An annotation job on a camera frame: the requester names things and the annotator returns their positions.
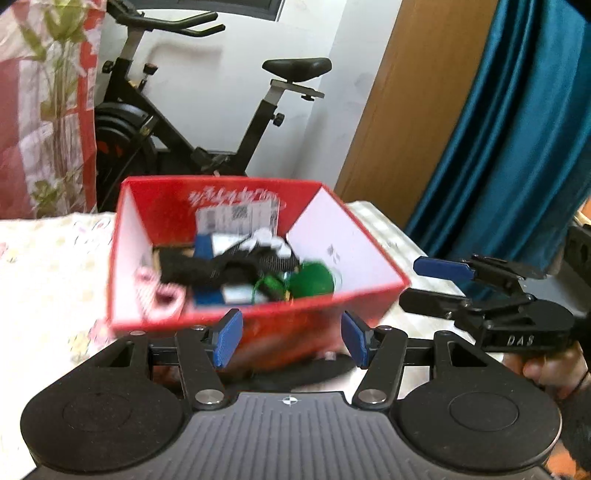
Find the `wooden door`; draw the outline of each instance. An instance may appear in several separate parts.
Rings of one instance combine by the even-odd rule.
[[[478,69],[497,0],[403,0],[335,191],[404,226]]]

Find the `curtain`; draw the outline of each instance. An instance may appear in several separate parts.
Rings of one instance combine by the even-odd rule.
[[[590,131],[589,24],[566,0],[499,0],[407,235],[434,257],[546,269],[591,189]]]
[[[0,14],[0,219],[94,207],[104,16],[102,0],[18,0]]]

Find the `exercise bike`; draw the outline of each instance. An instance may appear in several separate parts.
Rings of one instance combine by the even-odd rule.
[[[102,72],[111,76],[104,100],[95,108],[96,195],[101,212],[115,209],[121,181],[131,175],[245,175],[269,122],[279,127],[285,118],[275,110],[286,90],[297,92],[308,101],[324,97],[324,93],[296,82],[305,82],[329,72],[332,68],[329,59],[267,60],[262,68],[283,80],[271,80],[269,91],[259,104],[237,152],[208,152],[193,147],[142,92],[148,77],[158,67],[147,63],[144,78],[138,85],[128,79],[129,68],[147,31],[164,30],[188,37],[208,37],[226,27],[215,25],[205,30],[191,30],[215,21],[217,13],[207,12],[178,21],[158,20],[140,14],[126,0],[108,0],[107,13],[115,22],[127,27],[128,36],[117,60],[108,60],[102,67]],[[152,137],[157,137],[166,149],[156,149]]]

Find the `ribbed gray surface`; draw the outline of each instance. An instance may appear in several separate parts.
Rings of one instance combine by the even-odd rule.
[[[243,393],[218,412],[195,415],[159,456],[125,472],[71,475],[45,467],[27,480],[467,480],[426,462],[385,415],[348,406],[339,393]],[[541,468],[486,480],[550,480]]]

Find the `red box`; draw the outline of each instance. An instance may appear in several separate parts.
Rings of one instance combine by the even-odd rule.
[[[193,242],[198,207],[266,199],[279,201],[278,234],[288,235],[294,253],[322,257],[341,275],[342,288],[333,295],[241,307],[244,332],[230,368],[275,368],[338,348],[344,310],[377,325],[409,280],[326,186],[302,180],[178,176],[132,177],[122,184],[107,292],[110,329],[163,333],[219,320],[229,307],[197,308],[179,319],[146,323],[133,274],[140,265],[151,264],[154,245]]]

